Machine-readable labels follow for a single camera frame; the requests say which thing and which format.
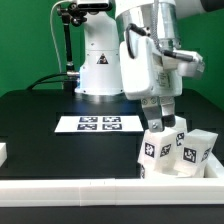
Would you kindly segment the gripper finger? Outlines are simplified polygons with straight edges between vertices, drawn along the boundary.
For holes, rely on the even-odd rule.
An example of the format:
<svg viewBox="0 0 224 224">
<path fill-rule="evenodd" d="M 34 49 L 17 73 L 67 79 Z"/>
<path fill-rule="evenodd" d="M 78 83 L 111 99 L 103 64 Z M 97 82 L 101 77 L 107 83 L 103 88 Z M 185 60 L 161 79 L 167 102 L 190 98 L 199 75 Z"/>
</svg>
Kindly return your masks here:
<svg viewBox="0 0 224 224">
<path fill-rule="evenodd" d="M 160 105 L 162 110 L 162 119 L 166 127 L 173 127 L 175 121 L 175 100 L 173 97 L 161 97 Z"/>
<path fill-rule="evenodd" d="M 161 107 L 157 97 L 143 98 L 141 100 L 142 109 L 147 119 L 150 131 L 163 131 L 163 121 Z"/>
</svg>

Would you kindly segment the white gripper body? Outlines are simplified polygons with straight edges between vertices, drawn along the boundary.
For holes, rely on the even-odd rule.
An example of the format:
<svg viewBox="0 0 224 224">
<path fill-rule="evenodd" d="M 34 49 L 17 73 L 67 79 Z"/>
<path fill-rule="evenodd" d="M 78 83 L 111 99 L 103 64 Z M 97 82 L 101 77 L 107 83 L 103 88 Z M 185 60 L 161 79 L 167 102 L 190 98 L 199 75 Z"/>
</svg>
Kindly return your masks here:
<svg viewBox="0 0 224 224">
<path fill-rule="evenodd" d="M 182 93 L 182 78 L 176 70 L 166 70 L 161 55 L 148 37 L 140 37 L 132 59 L 127 43 L 120 44 L 120 66 L 123 91 L 129 100 L 148 97 L 179 96 Z"/>
</svg>

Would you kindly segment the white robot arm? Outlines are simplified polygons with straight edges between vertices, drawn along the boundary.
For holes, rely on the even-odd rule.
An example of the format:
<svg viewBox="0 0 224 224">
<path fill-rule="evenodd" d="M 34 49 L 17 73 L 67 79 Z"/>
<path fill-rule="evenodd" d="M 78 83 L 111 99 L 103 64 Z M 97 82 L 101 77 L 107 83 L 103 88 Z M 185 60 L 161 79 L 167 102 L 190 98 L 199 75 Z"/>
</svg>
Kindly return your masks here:
<svg viewBox="0 0 224 224">
<path fill-rule="evenodd" d="M 177 21 L 224 9 L 224 0 L 77 0 L 77 8 L 87 19 L 77 91 L 93 98 L 124 93 L 141 102 L 150 131 L 174 126 L 182 79 L 205 67 L 200 54 L 181 48 Z"/>
</svg>

